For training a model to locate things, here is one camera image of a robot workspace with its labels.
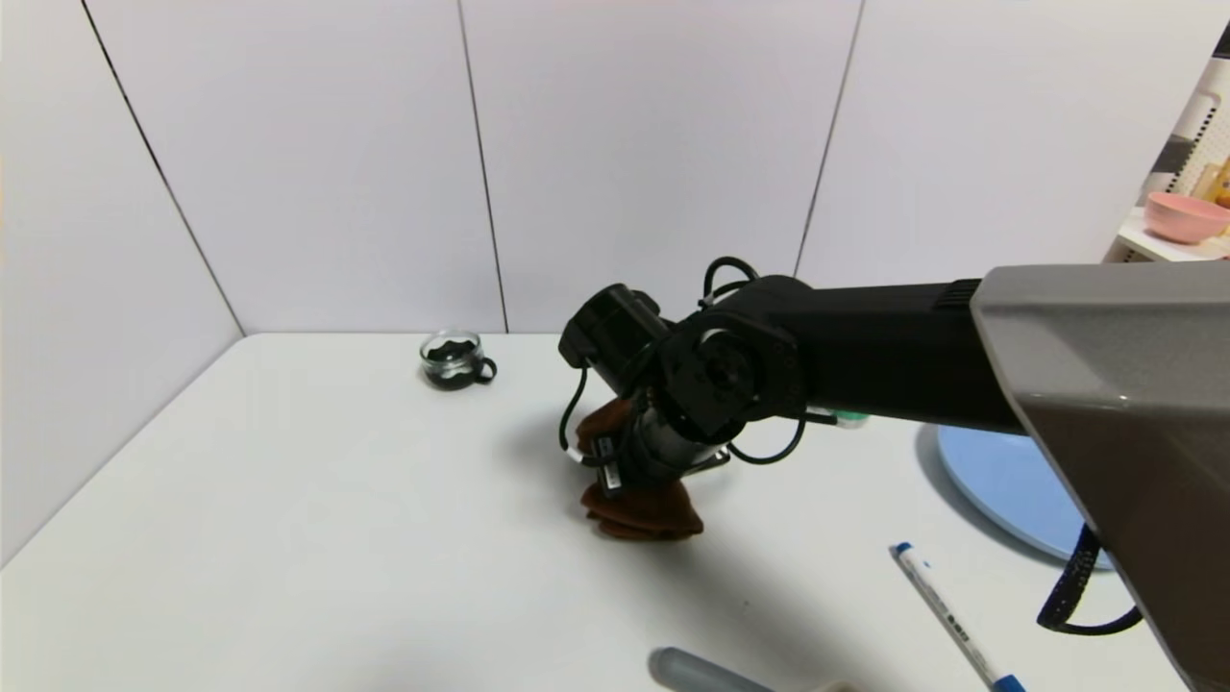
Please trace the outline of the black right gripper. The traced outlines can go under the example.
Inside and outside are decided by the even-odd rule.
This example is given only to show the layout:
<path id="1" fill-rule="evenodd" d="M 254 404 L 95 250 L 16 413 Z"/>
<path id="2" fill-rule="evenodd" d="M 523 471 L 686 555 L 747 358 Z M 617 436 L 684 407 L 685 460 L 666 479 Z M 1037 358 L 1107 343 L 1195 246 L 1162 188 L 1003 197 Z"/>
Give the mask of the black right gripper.
<path id="1" fill-rule="evenodd" d="M 695 467 L 695 442 L 642 402 L 609 402 L 589 413 L 589 458 L 597 487 L 615 498 L 681 479 Z"/>

